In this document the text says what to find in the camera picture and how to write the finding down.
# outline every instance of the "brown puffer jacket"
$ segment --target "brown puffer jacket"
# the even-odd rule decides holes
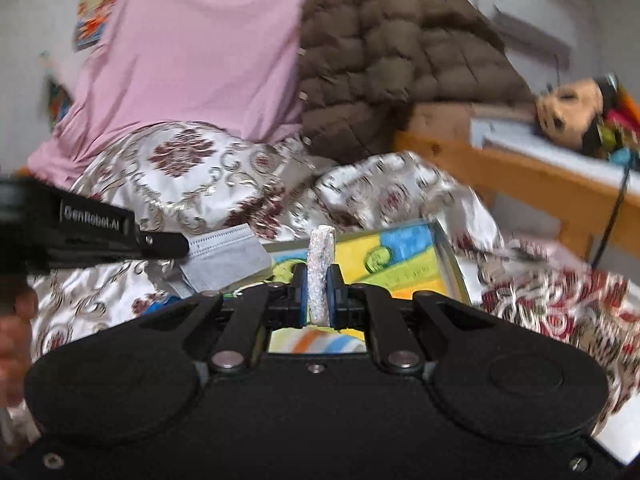
[[[300,54],[304,140],[343,164],[388,152],[416,103],[533,99],[467,0],[307,0]]]

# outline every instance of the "face mask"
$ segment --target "face mask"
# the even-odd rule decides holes
[[[262,279],[270,276],[271,257],[246,224],[192,238],[189,245],[189,256],[175,262],[161,285],[183,299],[227,290],[261,272]]]

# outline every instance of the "wooden frame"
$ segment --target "wooden frame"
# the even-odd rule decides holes
[[[544,162],[494,149],[477,150],[464,142],[434,140],[411,132],[396,134],[396,152],[410,150],[476,190],[491,205],[497,193],[558,218],[558,240],[589,261],[593,238],[609,224],[619,190]],[[640,197],[628,194],[610,243],[640,258]]]

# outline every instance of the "black cable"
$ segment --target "black cable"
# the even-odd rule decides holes
[[[596,253],[593,259],[593,263],[591,264],[591,267],[594,270],[597,269],[600,265],[602,257],[604,256],[604,252],[607,250],[607,245],[609,244],[611,233],[613,232],[613,228],[616,225],[616,220],[618,219],[618,213],[620,213],[620,207],[625,201],[626,188],[628,187],[629,177],[631,176],[631,168],[634,166],[636,160],[638,160],[638,154],[634,150],[631,150],[631,158],[625,166],[625,175],[622,178],[622,184],[620,185],[620,192],[618,193],[616,205],[613,206],[613,211],[611,212],[611,216],[609,218],[609,224],[607,225],[606,231],[604,231],[604,234],[602,235],[602,241],[600,242],[600,246],[598,247],[598,252]]]

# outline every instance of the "pink shirt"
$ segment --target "pink shirt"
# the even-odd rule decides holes
[[[69,187],[109,145],[164,121],[205,121],[255,142],[287,137],[299,126],[304,1],[118,0],[73,107],[30,170]]]

